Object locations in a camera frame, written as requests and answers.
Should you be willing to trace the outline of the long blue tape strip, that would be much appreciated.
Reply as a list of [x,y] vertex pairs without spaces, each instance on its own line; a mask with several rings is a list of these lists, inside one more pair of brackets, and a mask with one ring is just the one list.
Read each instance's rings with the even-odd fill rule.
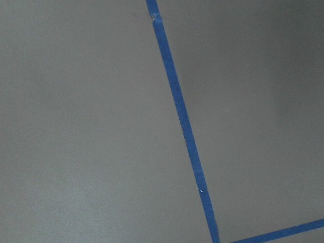
[[211,241],[220,242],[219,230],[215,219],[213,205],[210,199],[207,182],[199,158],[181,86],[178,80],[174,60],[172,57],[172,52],[164,28],[163,19],[159,11],[157,1],[146,1],[146,4],[149,14],[152,18],[153,29],[159,46],[161,58],[165,67],[166,75],[169,81],[169,86],[174,99],[178,119],[182,128],[183,137],[186,143],[187,152],[189,155],[192,171],[197,185],[197,190],[200,196],[202,208],[208,225]]

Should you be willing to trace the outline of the crossing blue tape strip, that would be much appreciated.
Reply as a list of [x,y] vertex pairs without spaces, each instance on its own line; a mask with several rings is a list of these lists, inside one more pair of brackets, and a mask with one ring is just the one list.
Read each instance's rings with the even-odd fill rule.
[[237,241],[235,241],[235,243],[268,242],[268,241],[292,236],[295,234],[300,234],[303,232],[316,230],[319,228],[323,228],[323,219],[315,220],[312,222],[300,224],[297,226],[293,226],[293,227],[289,227],[289,228],[285,228],[285,229],[281,229],[281,230],[277,230],[277,231],[273,231],[273,232],[269,232],[269,233],[262,234],[262,235],[253,236],[253,237],[246,238],[246,239],[237,240]]

